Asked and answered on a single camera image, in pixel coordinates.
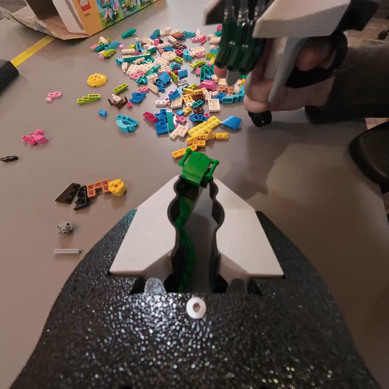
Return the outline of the pile of colourful toy bricks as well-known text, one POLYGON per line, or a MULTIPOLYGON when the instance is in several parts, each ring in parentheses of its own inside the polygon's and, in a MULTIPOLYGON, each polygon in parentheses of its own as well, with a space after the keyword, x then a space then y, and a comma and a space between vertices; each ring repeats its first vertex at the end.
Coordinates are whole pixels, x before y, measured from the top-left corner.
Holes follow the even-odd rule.
MULTIPOLYGON (((227 86, 226 79, 215 74, 221 29, 218 25, 211 34, 202 34, 200 29, 156 29, 128 47, 102 36, 90 46, 99 59, 114 58, 122 73, 138 85, 127 98, 127 108, 143 102, 148 93, 158 97, 155 107, 159 113, 146 111, 143 118, 154 125, 157 135, 185 140, 186 146, 172 152, 173 159, 182 158, 187 149, 205 147, 209 140, 228 140, 226 131, 217 132, 220 126, 240 128, 239 117, 212 115, 219 114, 222 106, 242 102, 245 96, 246 75, 227 86)), ((123 98, 126 91, 118 95, 123 98)))

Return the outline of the green toy brick build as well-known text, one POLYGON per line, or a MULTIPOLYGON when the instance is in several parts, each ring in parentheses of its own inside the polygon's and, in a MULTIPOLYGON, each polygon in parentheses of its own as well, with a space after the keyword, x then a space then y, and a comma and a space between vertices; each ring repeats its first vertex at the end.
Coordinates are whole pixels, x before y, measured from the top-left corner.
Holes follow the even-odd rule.
POLYGON ((178 216, 173 217, 173 224, 178 231, 178 253, 172 260, 173 290, 182 293, 189 285, 196 254, 191 238, 185 226, 194 210, 202 188, 213 180, 213 173, 219 161, 206 154, 187 149, 178 166, 182 168, 177 183, 178 216))

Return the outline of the yellow tape strip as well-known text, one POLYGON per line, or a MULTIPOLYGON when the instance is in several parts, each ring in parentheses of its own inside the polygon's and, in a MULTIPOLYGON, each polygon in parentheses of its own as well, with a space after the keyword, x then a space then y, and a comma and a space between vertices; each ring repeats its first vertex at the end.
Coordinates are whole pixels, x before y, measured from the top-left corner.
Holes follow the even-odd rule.
POLYGON ((11 60, 12 65, 15 67, 20 66, 23 62, 28 60, 30 57, 35 55, 37 52, 42 50, 44 47, 46 47, 54 40, 55 37, 53 36, 49 36, 49 35, 45 36, 44 38, 34 43, 32 46, 24 50, 22 53, 18 54, 15 58, 13 58, 11 60))

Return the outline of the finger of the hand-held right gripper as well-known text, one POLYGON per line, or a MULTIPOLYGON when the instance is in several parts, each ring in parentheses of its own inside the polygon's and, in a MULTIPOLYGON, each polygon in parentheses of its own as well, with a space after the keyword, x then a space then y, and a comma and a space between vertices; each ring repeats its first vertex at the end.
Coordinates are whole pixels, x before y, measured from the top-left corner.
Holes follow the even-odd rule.
POLYGON ((275 0, 256 21, 252 36, 329 36, 349 5, 349 0, 275 0))
POLYGON ((211 0, 204 9, 204 25, 214 25, 223 22, 225 0, 211 0))

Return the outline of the pink brick cluster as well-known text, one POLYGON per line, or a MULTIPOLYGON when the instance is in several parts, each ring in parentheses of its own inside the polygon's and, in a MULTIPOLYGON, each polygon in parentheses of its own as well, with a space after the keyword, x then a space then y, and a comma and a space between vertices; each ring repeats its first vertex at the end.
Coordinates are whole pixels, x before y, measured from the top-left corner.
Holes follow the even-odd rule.
POLYGON ((34 146, 37 144, 46 144, 49 140, 45 137, 44 131, 41 129, 37 129, 29 135, 25 135, 22 137, 22 140, 28 145, 34 146))

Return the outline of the grey desk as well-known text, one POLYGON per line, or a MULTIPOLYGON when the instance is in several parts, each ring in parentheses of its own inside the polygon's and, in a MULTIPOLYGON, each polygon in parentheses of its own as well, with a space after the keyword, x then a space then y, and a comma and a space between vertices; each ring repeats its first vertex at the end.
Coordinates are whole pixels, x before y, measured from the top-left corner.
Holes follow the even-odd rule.
POLYGON ((387 214, 348 152, 365 121, 311 124, 300 109, 260 129, 242 103, 222 106, 216 116, 240 128, 220 126, 229 139, 200 151, 256 211, 284 276, 210 284, 209 184, 185 227, 189 285, 150 296, 143 277, 109 269, 137 207, 181 174, 172 152, 186 142, 143 118, 159 111, 150 92, 131 109, 109 105, 113 88, 128 83, 129 97, 137 85, 91 51, 97 41, 55 39, 1 95, 1 157, 19 158, 1 162, 1 388, 388 388, 387 214), (90 87, 94 73, 107 83, 90 87), (88 94, 101 99, 77 103, 88 94), (22 140, 37 129, 48 143, 22 140), (77 211, 77 194, 55 201, 105 179, 127 191, 97 190, 77 211), (73 231, 57 234, 61 221, 73 231))

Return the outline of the black rounded object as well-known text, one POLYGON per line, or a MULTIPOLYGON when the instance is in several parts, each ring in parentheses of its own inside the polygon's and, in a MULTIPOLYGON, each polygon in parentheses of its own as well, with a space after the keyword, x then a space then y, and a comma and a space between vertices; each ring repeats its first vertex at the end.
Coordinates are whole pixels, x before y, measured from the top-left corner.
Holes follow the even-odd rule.
POLYGON ((11 61, 0 60, 0 92, 2 93, 19 76, 11 61))

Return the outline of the dark green clear tube assembly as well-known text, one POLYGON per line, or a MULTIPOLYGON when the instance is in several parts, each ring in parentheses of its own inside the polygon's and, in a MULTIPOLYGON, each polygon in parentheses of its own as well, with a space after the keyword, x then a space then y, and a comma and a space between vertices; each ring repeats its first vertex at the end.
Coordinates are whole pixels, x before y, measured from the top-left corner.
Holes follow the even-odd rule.
POLYGON ((268 38, 255 37, 256 22, 273 1, 220 1, 213 12, 222 12, 221 40, 215 67, 248 75, 263 54, 268 38))

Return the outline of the orange-brown bracket plate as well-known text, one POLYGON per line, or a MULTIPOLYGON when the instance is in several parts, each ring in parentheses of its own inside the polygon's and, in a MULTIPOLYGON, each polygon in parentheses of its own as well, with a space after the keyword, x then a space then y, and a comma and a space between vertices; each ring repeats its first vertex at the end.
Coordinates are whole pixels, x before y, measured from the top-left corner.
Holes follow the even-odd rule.
POLYGON ((98 182, 94 182, 92 184, 86 185, 87 197, 88 198, 96 197, 97 196, 96 191, 100 190, 100 189, 102 190, 102 193, 110 193, 109 183, 110 183, 110 180, 105 179, 102 181, 98 181, 98 182))

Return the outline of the black wedge plate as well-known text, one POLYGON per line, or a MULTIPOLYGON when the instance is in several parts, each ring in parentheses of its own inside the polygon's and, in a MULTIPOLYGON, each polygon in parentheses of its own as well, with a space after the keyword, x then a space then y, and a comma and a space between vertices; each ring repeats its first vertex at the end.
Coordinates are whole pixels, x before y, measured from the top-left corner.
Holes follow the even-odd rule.
POLYGON ((80 210, 89 206, 89 198, 87 195, 87 186, 80 186, 77 192, 77 199, 75 201, 74 210, 80 210))
POLYGON ((80 188, 80 184, 77 183, 71 183, 56 199, 55 201, 57 203, 63 203, 63 204, 68 204, 70 205, 78 190, 80 188))

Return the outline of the person's right hand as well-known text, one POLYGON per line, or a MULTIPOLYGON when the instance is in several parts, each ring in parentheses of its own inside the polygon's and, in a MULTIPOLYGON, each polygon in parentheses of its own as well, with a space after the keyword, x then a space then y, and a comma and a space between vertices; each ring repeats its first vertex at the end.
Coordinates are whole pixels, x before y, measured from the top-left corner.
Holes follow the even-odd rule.
MULTIPOLYGON (((269 103, 273 80, 266 80, 263 75, 272 45, 272 39, 266 42, 261 57, 248 75, 244 97, 245 109, 252 113, 262 113, 268 110, 292 111, 305 106, 324 106, 332 90, 334 77, 299 89, 284 86, 278 91, 276 98, 269 103)), ((327 68, 332 63, 332 57, 333 46, 328 39, 316 38, 300 50, 295 66, 300 71, 309 71, 315 67, 327 68)))

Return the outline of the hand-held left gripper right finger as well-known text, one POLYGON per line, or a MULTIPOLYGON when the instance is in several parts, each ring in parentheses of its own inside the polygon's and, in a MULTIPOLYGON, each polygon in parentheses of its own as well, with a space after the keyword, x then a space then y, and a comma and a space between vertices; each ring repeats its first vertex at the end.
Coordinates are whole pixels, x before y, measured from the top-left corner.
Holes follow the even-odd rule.
POLYGON ((212 235, 210 284, 234 279, 282 278, 284 272, 256 211, 235 192, 214 178, 210 182, 212 235))

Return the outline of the person's right forearm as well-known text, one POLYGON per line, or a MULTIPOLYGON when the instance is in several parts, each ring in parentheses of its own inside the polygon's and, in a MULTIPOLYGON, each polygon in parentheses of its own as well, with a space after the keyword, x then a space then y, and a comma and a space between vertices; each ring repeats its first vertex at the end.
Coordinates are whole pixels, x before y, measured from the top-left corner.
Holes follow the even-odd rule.
POLYGON ((305 113, 314 124, 388 118, 388 40, 349 38, 327 102, 323 107, 305 106, 305 113))

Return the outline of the brown branch brick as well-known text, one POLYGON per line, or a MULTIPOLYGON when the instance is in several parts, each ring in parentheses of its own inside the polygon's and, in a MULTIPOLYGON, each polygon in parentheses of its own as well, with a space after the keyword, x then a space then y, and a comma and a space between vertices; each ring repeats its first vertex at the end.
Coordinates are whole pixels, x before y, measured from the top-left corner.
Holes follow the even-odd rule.
POLYGON ((119 110, 126 106, 129 102, 126 96, 122 98, 116 94, 112 94, 111 98, 108 98, 107 100, 111 106, 114 106, 119 110))

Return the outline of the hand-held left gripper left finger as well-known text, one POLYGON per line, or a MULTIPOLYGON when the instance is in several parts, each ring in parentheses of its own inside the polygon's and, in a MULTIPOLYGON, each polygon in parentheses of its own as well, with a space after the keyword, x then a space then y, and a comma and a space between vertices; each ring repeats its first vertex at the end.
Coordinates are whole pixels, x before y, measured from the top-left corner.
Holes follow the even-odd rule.
POLYGON ((137 207, 134 218, 109 269, 115 276, 158 278, 172 274, 171 257, 176 246, 176 229, 169 220, 168 207, 176 198, 174 176, 137 207))

